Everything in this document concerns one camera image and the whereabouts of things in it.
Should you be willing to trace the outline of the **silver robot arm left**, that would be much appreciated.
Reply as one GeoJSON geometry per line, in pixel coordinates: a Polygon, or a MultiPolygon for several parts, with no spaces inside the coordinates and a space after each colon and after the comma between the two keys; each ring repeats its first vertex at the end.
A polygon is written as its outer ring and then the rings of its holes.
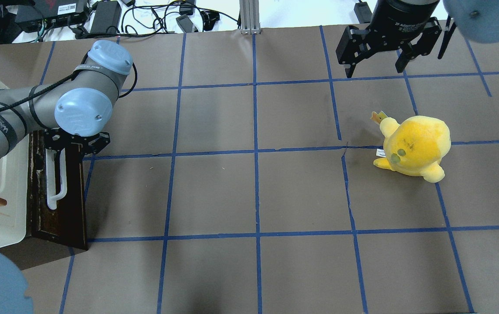
{"type": "Polygon", "coordinates": [[[0,159],[34,131],[60,128],[79,137],[100,133],[133,65],[126,48],[98,40],[68,77],[50,85],[0,89],[0,159]]]}

